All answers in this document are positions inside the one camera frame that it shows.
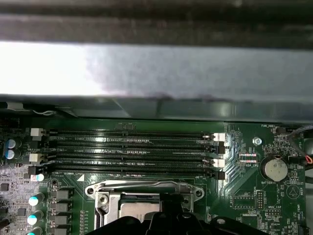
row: green circuit board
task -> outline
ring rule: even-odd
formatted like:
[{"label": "green circuit board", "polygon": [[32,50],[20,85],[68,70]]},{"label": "green circuit board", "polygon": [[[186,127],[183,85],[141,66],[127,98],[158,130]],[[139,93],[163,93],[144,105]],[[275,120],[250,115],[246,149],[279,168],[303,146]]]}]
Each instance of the green circuit board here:
[{"label": "green circuit board", "polygon": [[[224,122],[200,122],[200,121],[152,121],[152,120],[100,120],[100,119],[55,119],[55,118],[17,118],[18,127],[5,127],[1,130],[1,140],[19,136],[23,138],[22,156],[16,160],[5,161],[4,168],[15,168],[16,163],[25,164],[25,168],[19,167],[22,173],[27,172],[27,156],[34,149],[30,146],[30,128],[43,128],[44,130],[66,130],[75,133],[75,130],[89,131],[90,133],[99,133],[99,131],[123,132],[126,136],[135,132],[169,132],[169,133],[225,133],[226,151],[219,155],[225,159],[225,167],[221,169],[225,172],[224,179],[203,174],[189,174],[184,172],[162,174],[157,172],[114,173],[110,170],[71,170],[56,168],[49,173],[48,178],[41,182],[31,182],[29,186],[29,195],[35,193],[38,187],[43,192],[47,200],[36,208],[25,207],[29,210],[27,215],[34,210],[42,210],[45,213],[44,219],[38,224],[42,227],[44,234],[51,234],[49,231],[48,212],[49,195],[52,192],[53,185],[59,188],[73,188],[70,234],[83,235],[94,229],[94,200],[85,195],[85,188],[90,185],[107,179],[173,179],[175,181],[186,181],[204,189],[205,196],[195,202],[194,212],[206,221],[216,216],[227,216],[254,228],[262,230],[272,235],[296,235],[301,234],[298,231],[299,226],[306,225],[305,218],[305,170],[299,164],[287,164],[288,175],[280,182],[266,179],[261,173],[261,162],[270,156],[279,156],[287,158],[296,153],[288,144],[286,134],[276,133],[278,124],[268,123],[224,123]],[[262,144],[256,146],[253,139],[259,137]],[[75,135],[74,147],[70,149],[84,149],[84,137]],[[66,146],[70,141],[64,140]],[[99,148],[99,146],[86,146],[87,149]],[[65,152],[63,159],[71,152]],[[91,163],[92,159],[83,160],[82,164]],[[180,168],[188,162],[184,160],[173,161],[172,167]],[[17,194],[25,195],[25,188],[16,189]],[[16,216],[15,210],[18,207],[10,207],[9,216]],[[11,234],[25,234],[32,229],[32,226],[26,224],[23,230],[18,227],[12,227],[9,230]]]}]

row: motherboard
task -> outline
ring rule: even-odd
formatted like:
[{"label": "motherboard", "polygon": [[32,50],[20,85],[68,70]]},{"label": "motherboard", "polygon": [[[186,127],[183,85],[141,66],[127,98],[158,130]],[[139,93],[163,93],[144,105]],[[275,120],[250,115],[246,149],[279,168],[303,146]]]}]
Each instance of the motherboard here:
[{"label": "motherboard", "polygon": [[84,235],[143,220],[161,193],[177,193],[205,222],[304,234],[305,169],[287,134],[268,123],[2,118],[1,233]]}]

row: metal screw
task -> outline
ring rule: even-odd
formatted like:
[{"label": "metal screw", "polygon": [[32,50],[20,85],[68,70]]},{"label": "metal screw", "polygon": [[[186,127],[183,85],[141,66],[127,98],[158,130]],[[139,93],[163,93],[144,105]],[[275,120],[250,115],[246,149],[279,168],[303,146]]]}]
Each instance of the metal screw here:
[{"label": "metal screw", "polygon": [[102,205],[105,205],[108,203],[109,199],[107,195],[103,195],[102,197],[100,197],[99,201],[101,202]]},{"label": "metal screw", "polygon": [[224,219],[217,219],[216,222],[218,222],[219,224],[224,224],[226,223],[226,221]]},{"label": "metal screw", "polygon": [[253,142],[253,144],[254,144],[255,146],[259,146],[259,145],[262,144],[262,140],[261,140],[260,137],[254,137],[253,140],[252,140],[252,142]]},{"label": "metal screw", "polygon": [[185,219],[189,219],[191,217],[191,215],[189,213],[184,213],[184,214],[182,214],[182,217]]}]

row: red wire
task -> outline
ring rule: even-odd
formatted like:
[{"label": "red wire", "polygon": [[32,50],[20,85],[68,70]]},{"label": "red wire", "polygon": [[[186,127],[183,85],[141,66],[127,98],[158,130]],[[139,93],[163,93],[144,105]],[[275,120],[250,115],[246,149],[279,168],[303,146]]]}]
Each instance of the red wire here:
[{"label": "red wire", "polygon": [[308,155],[305,155],[305,159],[307,160],[308,164],[312,164],[313,160],[311,157],[309,157]]}]

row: dimm slot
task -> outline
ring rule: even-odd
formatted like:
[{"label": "dimm slot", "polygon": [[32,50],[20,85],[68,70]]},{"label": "dimm slot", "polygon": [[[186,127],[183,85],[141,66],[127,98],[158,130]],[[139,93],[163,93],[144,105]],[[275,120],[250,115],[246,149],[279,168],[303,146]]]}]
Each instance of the dimm slot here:
[{"label": "dimm slot", "polygon": [[203,138],[192,138],[192,137],[157,137],[157,136],[86,136],[86,135],[68,135],[68,134],[59,134],[57,136],[49,136],[49,141],[60,140],[60,141],[93,141],[93,142],[103,142],[105,139],[106,142],[158,142],[158,141],[183,141],[183,142],[196,142],[204,141]]},{"label": "dimm slot", "polygon": [[[75,172],[75,173],[82,173],[82,174],[85,174],[85,173],[90,173],[90,170],[87,169],[87,170],[79,170],[79,169],[74,169],[74,170],[71,170],[72,172]],[[55,173],[68,173],[68,170],[62,170],[62,169],[55,169],[53,172]],[[123,171],[123,172],[116,172],[116,171],[101,171],[101,170],[93,170],[92,171],[94,174],[101,174],[102,176],[110,176],[110,177],[114,177],[114,176],[128,176],[128,177],[143,177],[143,176],[156,176],[156,177],[159,177],[160,175],[156,175],[155,173],[153,172],[127,172],[127,171]],[[163,172],[162,173],[162,176],[171,176],[171,177],[179,177],[179,176],[184,176],[184,177],[187,177],[187,176],[209,176],[209,177],[213,177],[214,176],[214,173],[213,172],[201,172],[201,173],[198,173],[198,172],[186,172],[184,174],[182,173],[175,173],[175,172]]]},{"label": "dimm slot", "polygon": [[158,136],[158,137],[190,137],[203,138],[203,136],[211,135],[212,133],[191,133],[191,132],[161,132],[161,131],[109,131],[109,130],[51,130],[53,134],[75,134],[75,135],[130,135],[130,136]]},{"label": "dimm slot", "polygon": [[94,148],[90,146],[77,147],[77,146],[64,146],[62,148],[55,149],[44,149],[43,153],[95,153],[95,154],[153,154],[158,155],[169,155],[169,154],[179,154],[179,155],[206,155],[208,151],[197,150],[197,149],[160,149],[160,148]]},{"label": "dimm slot", "polygon": [[191,167],[191,168],[210,168],[210,165],[203,162],[177,162],[177,161],[147,161],[147,160],[88,160],[83,158],[56,158],[52,160],[58,164],[83,164],[83,165],[124,165],[124,166],[156,166],[156,167]]},{"label": "dimm slot", "polygon": [[162,160],[162,161],[202,161],[203,156],[197,155],[109,155],[109,154],[84,154],[84,153],[57,153],[57,157],[85,158],[85,159],[140,159],[140,160]]},{"label": "dimm slot", "polygon": [[149,144],[149,143],[107,143],[107,142],[83,142],[83,141],[57,141],[57,146],[92,146],[92,147],[105,147],[105,146],[121,146],[127,147],[146,147],[146,148],[189,148],[189,149],[203,149],[206,147],[199,144]]},{"label": "dimm slot", "polygon": [[112,171],[112,172],[150,172],[150,173],[205,173],[211,171],[208,168],[195,168],[195,167],[154,167],[154,166],[145,166],[145,167],[133,167],[133,166],[99,166],[99,165],[71,165],[71,164],[49,164],[46,165],[48,170],[89,170],[89,171]]}]

